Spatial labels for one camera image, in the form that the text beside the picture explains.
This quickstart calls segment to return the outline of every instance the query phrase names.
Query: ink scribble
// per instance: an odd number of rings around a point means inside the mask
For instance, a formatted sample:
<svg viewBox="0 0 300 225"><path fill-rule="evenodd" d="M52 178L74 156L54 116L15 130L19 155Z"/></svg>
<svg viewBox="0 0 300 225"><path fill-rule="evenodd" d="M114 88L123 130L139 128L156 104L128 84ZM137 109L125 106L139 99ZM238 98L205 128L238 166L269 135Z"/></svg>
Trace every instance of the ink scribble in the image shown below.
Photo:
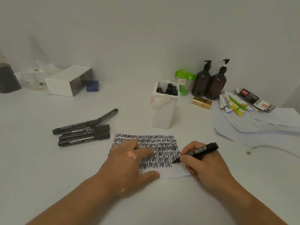
<svg viewBox="0 0 300 225"><path fill-rule="evenodd" d="M117 133L111 149L120 145L124 140L137 139L140 148L147 147L154 151L153 156L146 156L140 161L140 169L172 167L180 152L174 136L171 135L128 135Z"/></svg>

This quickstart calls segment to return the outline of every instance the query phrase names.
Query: white pen holder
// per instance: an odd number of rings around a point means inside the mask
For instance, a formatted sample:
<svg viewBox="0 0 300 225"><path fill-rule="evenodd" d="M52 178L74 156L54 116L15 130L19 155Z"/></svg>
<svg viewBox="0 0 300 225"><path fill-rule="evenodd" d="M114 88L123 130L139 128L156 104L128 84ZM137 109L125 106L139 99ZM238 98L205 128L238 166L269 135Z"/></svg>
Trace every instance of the white pen holder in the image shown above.
<svg viewBox="0 0 300 225"><path fill-rule="evenodd" d="M156 92L156 89L159 87L163 91L166 91L169 83L171 83L173 86L176 86L177 96ZM162 80L157 81L154 85L154 91L152 92L152 96L150 99L150 105L154 109L154 115L151 119L151 125L153 127L163 129L170 128L173 113L176 107L177 100L179 98L178 87L178 83Z"/></svg>

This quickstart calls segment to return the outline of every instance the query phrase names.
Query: black marker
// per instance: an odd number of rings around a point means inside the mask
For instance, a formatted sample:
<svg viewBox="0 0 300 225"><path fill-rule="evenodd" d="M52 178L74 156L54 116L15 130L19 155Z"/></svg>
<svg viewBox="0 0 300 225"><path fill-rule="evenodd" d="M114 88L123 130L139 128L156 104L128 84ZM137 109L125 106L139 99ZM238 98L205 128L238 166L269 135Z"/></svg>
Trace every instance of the black marker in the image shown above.
<svg viewBox="0 0 300 225"><path fill-rule="evenodd" d="M68 126L64 126L64 127L60 127L60 128L56 128L54 130L52 130L52 133L55 135L55 134L61 134L67 130L70 130L70 129L74 129L74 128L83 128L83 127L87 127L88 124L90 124L91 122L93 122L94 120L91 120L91 121L85 121L85 122L81 122L81 123L78 123L78 124L74 124L74 125L68 125Z"/></svg>
<svg viewBox="0 0 300 225"><path fill-rule="evenodd" d="M59 141L70 140L70 139L78 139L78 138L81 138L82 136L97 135L97 134L100 134L100 133L108 133L109 131L110 131L109 129L102 129L102 130L77 132L77 133L73 133L73 135L60 136Z"/></svg>
<svg viewBox="0 0 300 225"><path fill-rule="evenodd" d="M94 128L85 127L82 129L76 129L76 130L70 130L68 132L63 132L62 136L66 136L66 135L72 136L72 135L76 135L81 132L88 132L88 131L94 131L94 130L109 130L109 129L110 129L110 125L100 125L100 126L97 126Z"/></svg>
<svg viewBox="0 0 300 225"><path fill-rule="evenodd" d="M80 144L80 143L94 141L94 140L104 140L109 138L110 138L110 133L105 132L98 135L84 136L78 139L62 140L58 142L58 146L69 146L69 145Z"/></svg>
<svg viewBox="0 0 300 225"><path fill-rule="evenodd" d="M109 117L115 115L116 113L118 113L118 109L113 109L112 111L108 112L107 114L103 115L102 117L92 121L89 124L89 127L95 127L96 125L100 124L101 122L103 122L104 120L108 119Z"/></svg>
<svg viewBox="0 0 300 225"><path fill-rule="evenodd" d="M201 157L201 156L204 156L208 153L211 153L215 150L217 150L219 148L219 146L217 145L217 143L209 143L201 148L198 148L198 149L195 149L193 151L190 151L189 153L187 153L186 155L191 155L193 156L194 158L198 158L198 157ZM175 159L172 163L180 163L180 160L179 160L180 156Z"/></svg>

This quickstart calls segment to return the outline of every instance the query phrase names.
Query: blue object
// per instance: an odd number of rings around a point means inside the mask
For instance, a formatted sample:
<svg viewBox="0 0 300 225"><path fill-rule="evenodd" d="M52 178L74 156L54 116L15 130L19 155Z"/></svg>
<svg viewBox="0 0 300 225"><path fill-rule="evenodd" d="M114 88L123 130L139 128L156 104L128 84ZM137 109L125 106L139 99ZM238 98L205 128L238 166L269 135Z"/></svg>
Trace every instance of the blue object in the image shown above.
<svg viewBox="0 0 300 225"><path fill-rule="evenodd" d="M86 91L99 91L99 80L89 80Z"/></svg>

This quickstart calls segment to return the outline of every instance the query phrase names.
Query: pump dispenser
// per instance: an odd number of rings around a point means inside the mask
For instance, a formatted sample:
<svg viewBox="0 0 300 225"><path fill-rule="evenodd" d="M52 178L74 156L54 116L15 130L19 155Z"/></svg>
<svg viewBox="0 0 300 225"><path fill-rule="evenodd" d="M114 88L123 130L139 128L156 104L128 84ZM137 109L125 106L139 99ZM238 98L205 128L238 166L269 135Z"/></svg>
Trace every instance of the pump dispenser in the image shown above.
<svg viewBox="0 0 300 225"><path fill-rule="evenodd" d="M212 77L209 73L209 70L212 66L211 60L205 60L206 64L204 65L204 68L202 71L197 73L196 79L193 84L192 88L192 95L202 97L204 95L204 90L206 88L206 85L208 83L208 80Z"/></svg>
<svg viewBox="0 0 300 225"><path fill-rule="evenodd" d="M225 77L225 73L227 71L227 63L230 61L230 59L224 59L225 64L220 68L219 73L216 75L213 75L206 86L206 89L204 91L204 95L209 100L216 100L219 98L219 95L221 94L221 91L223 90L223 87L225 86L227 79Z"/></svg>

